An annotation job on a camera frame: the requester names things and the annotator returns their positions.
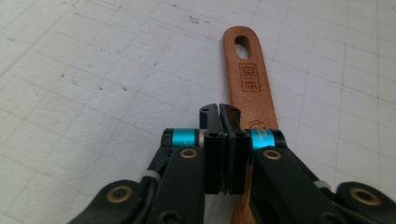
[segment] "white table surface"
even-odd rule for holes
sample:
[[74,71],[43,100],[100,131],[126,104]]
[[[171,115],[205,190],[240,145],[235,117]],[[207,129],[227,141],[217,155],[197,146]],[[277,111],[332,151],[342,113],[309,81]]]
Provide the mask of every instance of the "white table surface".
[[[0,0],[0,223],[65,223],[227,103],[221,38],[262,42],[280,130],[333,189],[396,199],[396,1]],[[227,223],[233,197],[206,200]]]

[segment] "cyan band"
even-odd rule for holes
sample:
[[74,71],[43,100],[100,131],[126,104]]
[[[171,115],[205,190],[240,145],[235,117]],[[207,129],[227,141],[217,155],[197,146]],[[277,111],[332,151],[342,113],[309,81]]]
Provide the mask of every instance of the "cyan band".
[[195,129],[174,129],[172,136],[172,148],[194,147]]
[[275,146],[275,138],[270,129],[250,129],[250,136],[253,151]]

